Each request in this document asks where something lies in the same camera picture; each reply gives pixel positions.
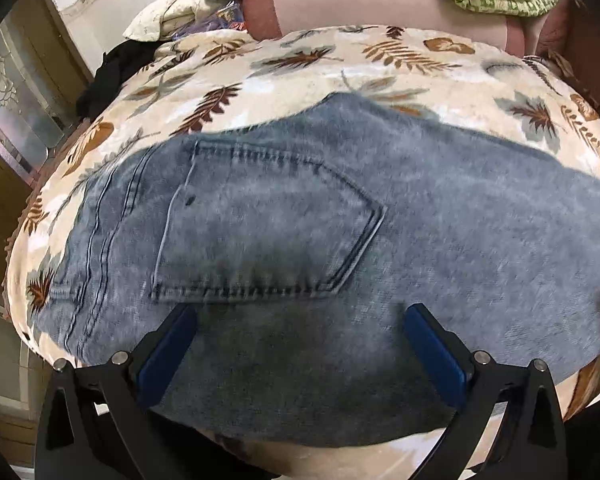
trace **jeans back pocket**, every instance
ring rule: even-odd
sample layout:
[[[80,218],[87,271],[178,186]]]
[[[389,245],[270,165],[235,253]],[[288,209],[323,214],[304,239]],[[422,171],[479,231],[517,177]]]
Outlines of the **jeans back pocket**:
[[[321,160],[199,140],[174,193],[154,300],[232,302],[336,293],[384,207]]]

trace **silver bolt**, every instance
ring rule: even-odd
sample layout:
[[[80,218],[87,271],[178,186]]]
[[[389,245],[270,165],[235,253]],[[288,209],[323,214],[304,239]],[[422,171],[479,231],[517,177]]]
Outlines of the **silver bolt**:
[[[61,357],[58,360],[56,360],[56,362],[54,362],[54,370],[56,372],[61,372],[62,370],[64,370],[64,368],[68,364],[69,364],[69,361],[67,361],[66,359],[64,359],[63,357]]]
[[[534,359],[534,367],[539,372],[545,372],[549,369],[549,367],[546,365],[546,363],[544,361],[542,361],[542,359]]]
[[[123,365],[124,363],[126,363],[127,359],[129,359],[129,354],[126,353],[124,350],[116,352],[111,356],[111,362],[115,365]]]
[[[487,354],[484,350],[478,350],[474,353],[474,359],[477,363],[481,365],[487,365],[491,361],[491,356]]]

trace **blue denim jeans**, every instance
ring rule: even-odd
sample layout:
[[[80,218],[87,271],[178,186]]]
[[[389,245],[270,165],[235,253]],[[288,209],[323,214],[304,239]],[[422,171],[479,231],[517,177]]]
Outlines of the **blue denim jeans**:
[[[600,180],[352,94],[173,137],[88,184],[36,322],[98,364],[181,301],[200,327],[163,415],[312,446],[429,431],[451,412],[405,305],[555,381],[600,354]]]

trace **blue gripper pad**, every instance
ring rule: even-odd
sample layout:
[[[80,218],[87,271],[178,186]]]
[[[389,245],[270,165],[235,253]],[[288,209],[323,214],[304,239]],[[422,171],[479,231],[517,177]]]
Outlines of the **blue gripper pad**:
[[[446,332],[421,303],[411,305],[404,312],[402,329],[442,401],[461,410],[466,402],[469,378],[444,341],[457,336]]]
[[[160,334],[160,341],[138,372],[136,400],[143,408],[160,403],[196,335],[198,316],[195,309],[182,304],[175,308],[181,309],[181,312],[167,330]]]

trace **floral blanket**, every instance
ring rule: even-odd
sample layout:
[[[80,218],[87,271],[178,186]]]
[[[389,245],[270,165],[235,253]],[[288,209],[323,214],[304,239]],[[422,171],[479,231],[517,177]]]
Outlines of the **floral blanket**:
[[[74,357],[36,327],[86,184],[171,136],[221,132],[298,113],[332,92],[358,92],[405,114],[480,130],[549,153],[600,178],[600,118],[534,59],[432,30],[349,26],[256,42],[218,30],[168,43],[125,85],[42,187],[14,241],[6,288],[18,334],[48,362]],[[571,416],[600,392],[600,357],[558,385]],[[485,459],[492,417],[472,462]],[[229,450],[295,478],[408,478],[442,430],[347,449],[236,442]]]

